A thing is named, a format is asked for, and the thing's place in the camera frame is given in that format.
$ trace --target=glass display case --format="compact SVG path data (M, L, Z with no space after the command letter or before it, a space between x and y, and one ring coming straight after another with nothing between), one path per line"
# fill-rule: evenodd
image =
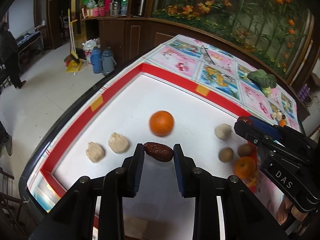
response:
M155 0L152 17L219 36L283 78L293 69L312 22L302 0Z

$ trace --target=dark jacket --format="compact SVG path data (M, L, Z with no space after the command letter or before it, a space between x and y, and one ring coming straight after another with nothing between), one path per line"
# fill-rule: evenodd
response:
M0 59L4 62L12 53L18 52L18 45L8 30L0 33Z

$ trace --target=tiled floor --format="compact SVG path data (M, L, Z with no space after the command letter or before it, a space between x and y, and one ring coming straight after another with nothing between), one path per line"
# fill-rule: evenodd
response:
M11 195L20 197L18 182L34 149L62 113L98 80L87 63L76 75L66 73L69 44L38 55L21 76L23 89L7 87L0 96L0 120L13 138L13 154L0 157L0 167L14 175Z

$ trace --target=table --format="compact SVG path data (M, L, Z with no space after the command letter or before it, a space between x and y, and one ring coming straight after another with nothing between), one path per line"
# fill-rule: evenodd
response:
M44 54L44 46L43 46L41 32L37 31L37 32L30 34L26 38L23 38L21 41L19 41L17 43L18 55L20 55L25 49L29 48L32 44L35 44L38 47L38 49L41 51L42 55ZM19 62L20 71L22 71L20 61L18 61L18 62Z
M215 126L227 123L233 127L237 117L251 114L276 124L271 117L275 107L293 120L289 125L299 129L294 100L278 86L266 98L246 78L253 70L218 48L182 35L116 69L57 120L29 160L19 191L31 216L39 223L80 176L105 176L133 155L137 143L155 141L170 147L180 143L185 156L192 157L198 167L218 177L232 175L232 163L221 163L218 152L223 147L236 151L245 141L235 133L222 141L214 135ZM158 110L169 111L175 119L167 137L157 137L149 130L148 119ZM112 132L130 140L128 152L112 152L108 146ZM99 163L91 163L85 154L90 141L106 150ZM146 155L145 166L139 194L133 200L124 199L125 215L170 224L175 232L165 237L153 232L148 239L190 238L194 201L180 196L173 161L160 163ZM258 177L256 196L274 215L283 194L262 173ZM219 210L223 218L222 206Z

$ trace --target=pink bottle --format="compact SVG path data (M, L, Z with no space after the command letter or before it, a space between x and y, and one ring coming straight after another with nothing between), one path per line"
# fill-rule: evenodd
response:
M98 17L99 16L99 7L98 4L96 4L93 8L93 17Z
M106 15L106 9L104 6L99 7L99 15L100 16L105 16Z
M109 11L109 4L112 2L112 0L104 0L104 6L105 6L105 11L106 11L106 15L110 14Z

